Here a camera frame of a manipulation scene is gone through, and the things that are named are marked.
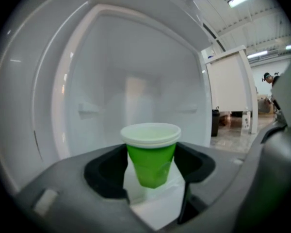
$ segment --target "green cup body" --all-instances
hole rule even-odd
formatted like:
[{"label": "green cup body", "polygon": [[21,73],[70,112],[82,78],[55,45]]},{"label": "green cup body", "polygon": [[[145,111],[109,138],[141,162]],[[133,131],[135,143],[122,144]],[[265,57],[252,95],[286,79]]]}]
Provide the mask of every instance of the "green cup body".
[{"label": "green cup body", "polygon": [[127,144],[140,185],[157,188],[167,181],[176,143],[157,149],[143,149]]}]

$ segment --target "ceiling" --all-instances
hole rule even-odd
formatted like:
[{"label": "ceiling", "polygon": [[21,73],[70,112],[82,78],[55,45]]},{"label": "ceiling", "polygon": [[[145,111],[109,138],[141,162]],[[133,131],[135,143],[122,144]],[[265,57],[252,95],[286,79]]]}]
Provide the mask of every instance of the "ceiling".
[{"label": "ceiling", "polygon": [[248,0],[234,8],[229,0],[194,1],[216,53],[245,45],[247,55],[263,50],[269,51],[263,58],[291,54],[285,49],[291,44],[291,24],[276,0]]}]

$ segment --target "black cap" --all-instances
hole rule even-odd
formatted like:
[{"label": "black cap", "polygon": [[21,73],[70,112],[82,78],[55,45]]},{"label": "black cap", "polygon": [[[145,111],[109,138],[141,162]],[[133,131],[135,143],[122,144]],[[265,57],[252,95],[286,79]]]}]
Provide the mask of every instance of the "black cap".
[{"label": "black cap", "polygon": [[269,74],[268,72],[265,72],[265,73],[264,73],[264,79],[266,80],[266,78],[267,78],[268,76],[270,76],[270,74]]}]

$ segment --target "white wall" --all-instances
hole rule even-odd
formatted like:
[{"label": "white wall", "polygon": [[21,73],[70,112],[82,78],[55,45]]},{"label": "white wall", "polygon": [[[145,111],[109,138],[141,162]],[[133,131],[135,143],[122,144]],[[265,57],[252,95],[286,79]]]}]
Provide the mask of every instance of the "white wall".
[{"label": "white wall", "polygon": [[275,72],[279,72],[281,75],[287,69],[290,61],[291,60],[282,60],[252,68],[254,82],[256,84],[259,95],[271,94],[272,85],[268,84],[266,81],[262,82],[264,73],[269,72],[271,75],[274,75]]}]

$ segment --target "white partition panel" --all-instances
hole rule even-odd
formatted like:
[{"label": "white partition panel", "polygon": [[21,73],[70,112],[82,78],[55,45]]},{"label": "white partition panel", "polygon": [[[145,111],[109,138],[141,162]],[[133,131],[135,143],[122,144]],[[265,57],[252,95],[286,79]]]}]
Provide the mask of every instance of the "white partition panel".
[{"label": "white partition panel", "polygon": [[241,46],[207,61],[212,109],[219,111],[252,111],[252,130],[258,127],[258,98],[252,71]]}]

